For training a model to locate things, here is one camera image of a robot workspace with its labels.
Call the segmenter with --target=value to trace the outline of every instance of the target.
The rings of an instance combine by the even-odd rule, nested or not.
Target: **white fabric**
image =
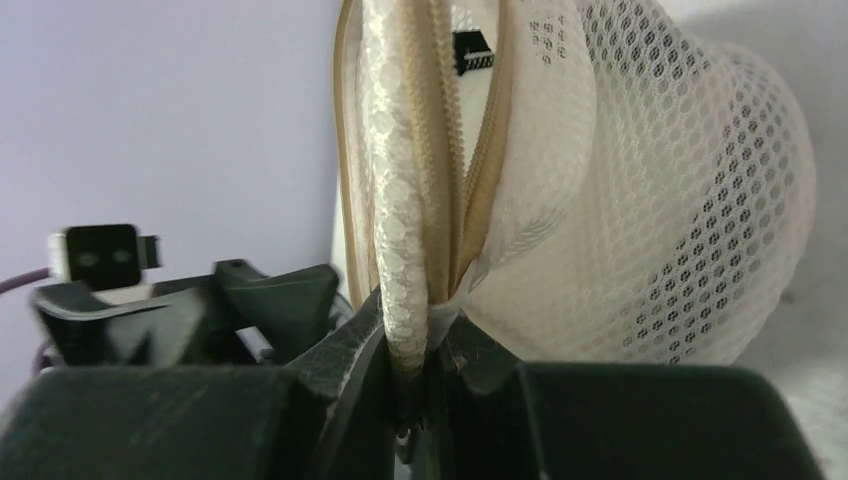
[[[374,175],[384,314],[406,325],[394,338],[420,358],[421,192],[397,0],[363,3],[366,153],[354,161]],[[457,2],[456,26],[487,33],[496,4]],[[652,0],[510,6],[507,154],[465,311],[524,360],[732,362],[777,305],[812,226],[813,151],[789,88],[753,53],[681,31]],[[488,79],[463,77],[463,122],[479,126],[484,97],[463,83]],[[473,145],[474,129],[464,134]]]
[[[466,270],[456,293],[445,303],[432,305],[428,312],[427,351],[439,348],[450,327],[459,316],[462,307],[471,295],[472,282],[476,278],[477,263],[472,262]]]

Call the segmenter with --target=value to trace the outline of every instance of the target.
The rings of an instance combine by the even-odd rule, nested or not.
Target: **mesh laundry bag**
[[[494,68],[457,77],[474,28]],[[651,0],[351,0],[339,33],[350,293],[399,378],[459,308],[525,360],[726,364],[777,305],[816,178],[756,55]]]

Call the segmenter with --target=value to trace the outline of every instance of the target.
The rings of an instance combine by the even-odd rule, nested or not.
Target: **white mesh fabric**
[[[397,0],[363,3],[351,98],[364,148],[348,161],[374,181],[359,182],[354,217],[374,210],[385,317],[420,319],[423,193],[408,158]],[[509,5],[507,151],[465,311],[525,360],[733,361],[777,304],[813,219],[813,152],[789,89],[755,55],[687,35],[650,0]],[[496,6],[457,2],[455,27],[493,36]],[[481,86],[476,73],[460,80],[466,127],[480,124],[485,97],[469,92]],[[464,137],[473,144],[474,128]],[[407,327],[401,346],[422,354],[426,325]]]

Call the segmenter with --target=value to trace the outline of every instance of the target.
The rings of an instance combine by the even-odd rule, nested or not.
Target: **black plastic object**
[[[453,48],[457,76],[461,77],[469,70],[491,68],[495,64],[495,54],[479,30],[453,32]]]
[[[378,294],[285,367],[66,368],[0,419],[0,478],[389,480]]]
[[[69,366],[255,364],[236,331],[256,327],[283,364],[320,341],[338,288],[329,265],[267,277],[244,260],[111,305],[82,282],[41,287],[32,305]]]
[[[523,364],[462,319],[428,369],[416,479],[823,478],[778,393],[744,370]]]
[[[159,237],[156,235],[138,237],[138,254],[141,257],[142,269],[150,270],[161,267],[162,262],[159,261]]]
[[[85,282],[95,291],[141,283],[138,230],[133,225],[87,225],[62,233],[67,280]]]

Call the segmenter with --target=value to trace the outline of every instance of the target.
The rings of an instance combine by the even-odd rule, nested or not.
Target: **cable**
[[[48,278],[50,278],[49,268],[41,268],[24,273],[23,275],[7,278],[6,280],[0,281],[0,295],[9,293],[12,290],[17,290],[18,288],[25,287],[35,282],[40,282],[41,280],[47,280]],[[51,345],[53,345],[53,342],[45,340],[41,346],[38,347],[38,350],[36,350],[35,357],[32,359],[33,377],[37,376],[41,372],[41,361],[44,358],[44,354],[47,352],[47,349],[50,348]]]
[[[50,269],[48,268],[33,270],[31,272],[24,273],[23,275],[18,275],[17,277],[8,278],[6,280],[0,281],[0,295],[9,293],[12,290],[21,288],[31,283],[40,282],[41,280],[47,280],[48,278],[50,278]]]

